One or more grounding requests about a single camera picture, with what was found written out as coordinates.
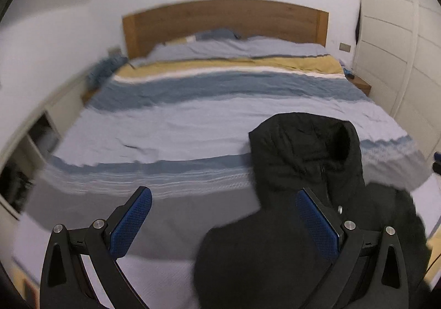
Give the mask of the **black puffer jacket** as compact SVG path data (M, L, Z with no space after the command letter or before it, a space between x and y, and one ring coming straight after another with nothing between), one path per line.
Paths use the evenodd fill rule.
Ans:
M428 308L431 256L410 194L365 183L352 123L282 113L249 135L259 211L212 228L202 308Z

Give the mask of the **white open shelf unit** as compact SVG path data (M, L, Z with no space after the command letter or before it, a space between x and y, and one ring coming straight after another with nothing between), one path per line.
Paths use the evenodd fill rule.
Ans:
M83 71L41 101L20 124L1 154L1 207L19 219L36 174L84 108Z

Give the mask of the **wooden right bedside table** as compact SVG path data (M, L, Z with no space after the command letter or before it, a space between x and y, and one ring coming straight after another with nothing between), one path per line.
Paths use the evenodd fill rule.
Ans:
M370 95L372 86L368 84L366 81L364 81L361 77L358 77L356 75L348 75L346 79L355 85L360 91L362 91L366 96Z

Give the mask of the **teal crumpled cloth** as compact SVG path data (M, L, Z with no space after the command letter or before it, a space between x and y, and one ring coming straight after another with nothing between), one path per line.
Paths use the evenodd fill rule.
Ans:
M128 58L121 54L114 54L100 59L87 73L87 88L89 90L100 88L114 72L127 62Z

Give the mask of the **white panelled wardrobe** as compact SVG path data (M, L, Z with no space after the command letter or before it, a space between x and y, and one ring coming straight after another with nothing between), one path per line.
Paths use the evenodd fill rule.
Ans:
M438 0L361 0L354 69L432 160L440 151Z

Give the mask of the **wooden headboard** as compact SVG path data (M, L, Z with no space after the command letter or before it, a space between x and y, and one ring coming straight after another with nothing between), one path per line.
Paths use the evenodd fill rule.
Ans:
M268 36L297 43L327 44L329 13L270 0L195 0L126 15L128 57L145 57L157 44L225 28L245 38Z

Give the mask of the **grey blue pillow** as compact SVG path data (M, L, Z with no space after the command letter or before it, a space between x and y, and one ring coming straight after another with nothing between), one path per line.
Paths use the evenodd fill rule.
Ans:
M240 39L241 35L227 28L206 30L194 35L197 41L219 40L219 39Z

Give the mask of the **left wall switch plate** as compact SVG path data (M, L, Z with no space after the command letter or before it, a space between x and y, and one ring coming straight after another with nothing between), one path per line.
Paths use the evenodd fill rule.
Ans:
M121 48L120 47L111 47L107 50L109 56L121 54Z

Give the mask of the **wall switch plate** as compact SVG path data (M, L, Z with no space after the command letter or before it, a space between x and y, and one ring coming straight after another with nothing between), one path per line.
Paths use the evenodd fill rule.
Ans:
M120 47L111 47L107 50L109 56L121 54L121 48Z
M351 46L349 44L345 44L345 43L340 43L338 49L340 51L346 52L346 53L350 53L351 52Z

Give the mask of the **right wall switch plate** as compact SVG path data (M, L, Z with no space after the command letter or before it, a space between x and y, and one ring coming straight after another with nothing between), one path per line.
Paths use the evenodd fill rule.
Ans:
M340 51L346 52L346 53L350 53L351 52L351 46L349 44L345 44L345 43L340 43L338 49Z

